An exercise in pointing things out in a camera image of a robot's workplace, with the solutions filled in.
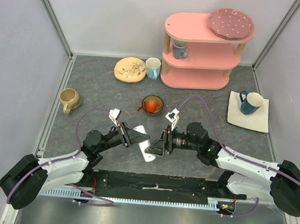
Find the white remote control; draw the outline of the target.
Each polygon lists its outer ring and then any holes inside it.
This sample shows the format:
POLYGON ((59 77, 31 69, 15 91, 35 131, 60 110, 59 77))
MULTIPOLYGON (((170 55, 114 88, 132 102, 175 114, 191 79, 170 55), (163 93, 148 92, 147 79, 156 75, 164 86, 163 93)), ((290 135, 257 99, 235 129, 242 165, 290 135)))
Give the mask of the white remote control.
MULTIPOLYGON (((145 128, 144 128, 143 125, 138 125, 138 126, 134 127, 134 130, 136 130, 138 132, 141 132, 143 134, 146 134, 146 130, 145 130, 145 128)), ((151 145, 151 143, 150 143, 149 139, 145 140, 143 142, 140 142, 138 144, 138 146, 140 148, 140 151, 141 151, 141 154, 142 154, 145 162, 152 162, 152 161, 154 161, 156 159, 156 156, 154 154, 145 153, 145 150, 150 145, 151 145)))

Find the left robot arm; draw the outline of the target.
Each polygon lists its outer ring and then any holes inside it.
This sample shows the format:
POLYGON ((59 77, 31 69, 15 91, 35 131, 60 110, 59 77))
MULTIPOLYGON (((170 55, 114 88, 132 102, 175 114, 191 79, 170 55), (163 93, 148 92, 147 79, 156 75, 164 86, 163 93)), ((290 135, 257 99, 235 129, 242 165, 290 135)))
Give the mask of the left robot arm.
POLYGON ((103 135, 91 130, 81 147, 71 154, 37 159, 33 154, 22 157, 1 179, 0 187, 15 210, 31 204, 41 193, 50 189, 78 183, 88 186, 92 171, 101 160, 101 152, 118 145, 131 147, 150 137, 130 128, 124 121, 103 135))

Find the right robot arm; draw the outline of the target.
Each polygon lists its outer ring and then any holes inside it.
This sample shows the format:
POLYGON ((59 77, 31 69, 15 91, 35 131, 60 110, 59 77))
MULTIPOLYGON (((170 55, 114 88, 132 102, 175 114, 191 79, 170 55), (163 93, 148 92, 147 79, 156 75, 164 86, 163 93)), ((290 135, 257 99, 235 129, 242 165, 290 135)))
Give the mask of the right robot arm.
POLYGON ((175 149, 196 151, 203 164, 224 170, 215 187, 220 197, 237 195, 272 201, 285 213, 300 216, 300 170, 291 161, 268 162, 238 153, 210 138, 196 122, 188 124, 183 133, 167 126, 145 153, 163 157, 175 149))

